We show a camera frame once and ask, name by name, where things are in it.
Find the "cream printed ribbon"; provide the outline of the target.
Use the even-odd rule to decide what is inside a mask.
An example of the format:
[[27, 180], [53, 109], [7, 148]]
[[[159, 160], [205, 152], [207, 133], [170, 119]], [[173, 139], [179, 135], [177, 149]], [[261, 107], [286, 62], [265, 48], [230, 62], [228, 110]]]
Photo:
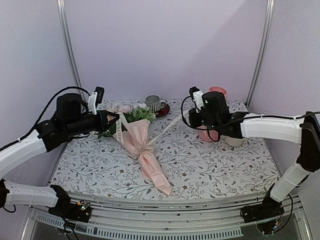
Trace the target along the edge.
[[151, 140], [149, 137], [150, 121], [147, 119], [138, 120], [128, 123], [124, 114], [119, 115], [116, 122], [116, 132], [113, 137], [132, 155], [133, 159], [137, 159], [143, 151], [152, 151], [152, 144], [156, 142], [160, 136], [164, 135], [171, 127], [182, 119], [183, 115], [177, 116], [163, 131]]

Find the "pink flower bouquet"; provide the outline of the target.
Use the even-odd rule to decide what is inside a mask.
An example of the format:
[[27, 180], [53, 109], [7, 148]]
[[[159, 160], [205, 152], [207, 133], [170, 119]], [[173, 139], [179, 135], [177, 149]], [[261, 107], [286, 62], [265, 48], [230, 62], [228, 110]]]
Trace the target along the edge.
[[170, 195], [172, 186], [153, 153], [154, 140], [149, 140], [149, 127], [156, 119], [156, 114], [144, 103], [117, 104], [104, 109], [119, 114], [119, 120], [102, 135], [115, 138], [139, 162], [142, 176], [159, 191]]

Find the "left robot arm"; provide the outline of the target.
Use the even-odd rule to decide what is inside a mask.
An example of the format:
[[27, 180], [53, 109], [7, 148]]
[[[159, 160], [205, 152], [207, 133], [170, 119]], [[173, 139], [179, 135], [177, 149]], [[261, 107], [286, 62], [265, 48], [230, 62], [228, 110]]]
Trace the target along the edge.
[[[49, 120], [37, 120], [22, 137], [0, 149], [0, 176], [22, 165], [26, 161], [49, 153], [60, 145], [80, 135], [107, 131], [120, 116], [107, 110], [97, 110], [103, 92], [98, 88], [85, 102], [78, 93], [55, 96], [56, 110]], [[0, 206], [35, 205], [45, 206], [53, 214], [70, 217], [87, 213], [89, 203], [81, 200], [72, 203], [66, 191], [58, 185], [37, 187], [0, 180]]]

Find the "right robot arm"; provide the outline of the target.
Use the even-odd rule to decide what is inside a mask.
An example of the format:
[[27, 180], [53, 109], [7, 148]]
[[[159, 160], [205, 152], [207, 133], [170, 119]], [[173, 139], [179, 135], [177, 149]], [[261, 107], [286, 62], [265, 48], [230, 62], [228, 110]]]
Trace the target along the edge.
[[231, 113], [223, 93], [199, 88], [189, 89], [194, 107], [188, 112], [186, 125], [194, 130], [215, 131], [218, 136], [243, 140], [264, 139], [270, 146], [279, 143], [297, 150], [292, 164], [269, 188], [262, 202], [241, 209], [245, 221], [266, 219], [284, 213], [282, 202], [311, 173], [320, 169], [320, 113], [307, 111], [302, 115], [285, 116], [256, 114], [247, 111]]

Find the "tall pink vase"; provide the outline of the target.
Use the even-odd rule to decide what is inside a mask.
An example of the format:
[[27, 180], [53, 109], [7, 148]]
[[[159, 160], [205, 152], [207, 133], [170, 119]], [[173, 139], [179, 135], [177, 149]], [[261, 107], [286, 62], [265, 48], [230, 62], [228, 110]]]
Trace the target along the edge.
[[220, 134], [216, 130], [222, 126], [230, 112], [227, 105], [228, 92], [221, 87], [213, 86], [202, 95], [203, 107], [199, 112], [199, 137], [207, 142], [218, 142]]

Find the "white coffee mug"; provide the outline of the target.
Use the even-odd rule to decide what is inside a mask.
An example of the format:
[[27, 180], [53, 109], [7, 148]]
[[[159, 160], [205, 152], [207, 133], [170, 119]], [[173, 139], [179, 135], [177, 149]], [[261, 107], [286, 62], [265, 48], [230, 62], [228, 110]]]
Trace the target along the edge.
[[225, 142], [232, 146], [232, 147], [238, 147], [240, 145], [243, 144], [243, 139], [239, 139], [239, 138], [233, 138], [233, 137], [229, 137], [229, 136], [225, 136], [224, 137]]

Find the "floral patterned tablecloth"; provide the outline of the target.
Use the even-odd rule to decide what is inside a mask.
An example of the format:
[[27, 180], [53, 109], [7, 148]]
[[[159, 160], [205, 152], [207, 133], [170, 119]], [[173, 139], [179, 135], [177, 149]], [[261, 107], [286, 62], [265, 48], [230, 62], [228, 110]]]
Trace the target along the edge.
[[233, 146], [208, 142], [184, 124], [192, 101], [170, 99], [169, 113], [128, 149], [110, 133], [92, 133], [65, 148], [50, 182], [74, 194], [131, 200], [204, 200], [265, 193], [280, 178], [261, 138]]

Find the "striped ceramic cup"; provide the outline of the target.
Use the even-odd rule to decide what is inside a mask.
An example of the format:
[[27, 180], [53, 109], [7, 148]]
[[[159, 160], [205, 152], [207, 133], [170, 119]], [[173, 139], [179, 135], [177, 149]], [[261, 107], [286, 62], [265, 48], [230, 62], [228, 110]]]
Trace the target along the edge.
[[164, 108], [167, 102], [162, 100], [158, 95], [149, 95], [145, 99], [145, 104], [155, 113]]

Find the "dark red saucer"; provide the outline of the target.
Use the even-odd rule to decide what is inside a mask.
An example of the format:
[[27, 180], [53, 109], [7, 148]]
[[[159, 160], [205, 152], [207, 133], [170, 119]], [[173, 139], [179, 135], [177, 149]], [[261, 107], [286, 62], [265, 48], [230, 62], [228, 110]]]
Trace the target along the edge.
[[164, 104], [164, 106], [159, 110], [156, 111], [154, 114], [157, 118], [165, 117], [170, 112], [170, 106], [168, 104]]

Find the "aluminium front rail base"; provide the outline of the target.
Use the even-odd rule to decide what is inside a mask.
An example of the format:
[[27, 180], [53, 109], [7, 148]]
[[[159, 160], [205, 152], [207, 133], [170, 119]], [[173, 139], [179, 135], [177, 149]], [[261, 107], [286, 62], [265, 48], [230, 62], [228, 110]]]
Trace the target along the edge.
[[43, 207], [28, 209], [22, 239], [66, 240], [313, 240], [303, 205], [294, 194], [283, 201], [279, 230], [260, 232], [259, 223], [245, 222], [240, 211], [262, 202], [263, 194], [194, 200], [137, 200], [72, 193], [91, 203], [88, 223], [74, 229]]

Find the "left aluminium frame post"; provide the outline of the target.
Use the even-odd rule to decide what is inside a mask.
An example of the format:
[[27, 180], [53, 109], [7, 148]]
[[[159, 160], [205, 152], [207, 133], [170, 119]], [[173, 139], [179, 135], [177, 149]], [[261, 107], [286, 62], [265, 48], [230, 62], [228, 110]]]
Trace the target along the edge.
[[75, 58], [75, 54], [72, 46], [71, 34], [69, 30], [69, 25], [68, 25], [66, 3], [64, 0], [57, 0], [56, 3], [57, 3], [60, 27], [62, 31], [62, 37], [64, 40], [66, 55], [69, 62], [73, 82], [76, 87], [82, 88], [83, 86], [81, 83], [81, 79], [80, 79], [80, 75], [79, 75], [79, 71], [76, 63], [76, 58]]

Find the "aluminium frame post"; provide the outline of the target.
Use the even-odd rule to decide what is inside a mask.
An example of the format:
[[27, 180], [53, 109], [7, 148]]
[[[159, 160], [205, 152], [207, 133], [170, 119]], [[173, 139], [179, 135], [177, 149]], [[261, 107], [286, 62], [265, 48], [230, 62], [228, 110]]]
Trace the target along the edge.
[[69, 30], [69, 25], [68, 25], [66, 3], [64, 0], [57, 0], [56, 3], [57, 3], [60, 27], [62, 31], [62, 37], [64, 40], [66, 55], [69, 62], [73, 82], [76, 87], [82, 88], [83, 86], [81, 83], [81, 79], [80, 79], [80, 75], [79, 75], [79, 71], [76, 63], [76, 58], [75, 58], [75, 54], [72, 46], [71, 34]]
[[253, 102], [254, 94], [255, 94], [257, 86], [258, 86], [260, 73], [262, 70], [264, 57], [265, 57], [265, 53], [267, 50], [269, 36], [270, 36], [270, 31], [271, 31], [271, 26], [272, 26], [272, 21], [273, 21], [274, 7], [275, 7], [275, 1], [274, 0], [267, 0], [264, 23], [263, 23], [263, 28], [262, 28], [262, 36], [261, 36], [260, 46], [259, 46], [259, 50], [258, 50], [257, 60], [256, 60], [256, 64], [254, 67], [250, 87], [249, 87], [248, 94], [247, 94], [246, 101], [245, 101], [245, 105], [248, 108], [250, 108], [250, 106]]

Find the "right aluminium frame post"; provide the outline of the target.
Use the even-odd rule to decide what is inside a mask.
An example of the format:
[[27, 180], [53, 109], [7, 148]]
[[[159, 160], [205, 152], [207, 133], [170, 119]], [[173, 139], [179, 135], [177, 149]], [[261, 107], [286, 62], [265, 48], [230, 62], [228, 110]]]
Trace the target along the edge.
[[245, 101], [245, 105], [248, 108], [250, 108], [250, 106], [253, 102], [254, 94], [255, 94], [257, 86], [258, 86], [260, 73], [262, 70], [264, 57], [265, 57], [265, 53], [267, 50], [269, 36], [270, 36], [270, 31], [271, 31], [271, 26], [272, 26], [272, 21], [273, 21], [274, 7], [275, 7], [275, 1], [274, 0], [267, 0], [264, 23], [263, 23], [263, 28], [262, 28], [262, 36], [261, 36], [260, 46], [259, 46], [259, 50], [258, 50], [257, 60], [256, 60], [256, 64], [254, 67], [250, 87], [249, 87], [248, 94], [247, 94], [246, 101]]

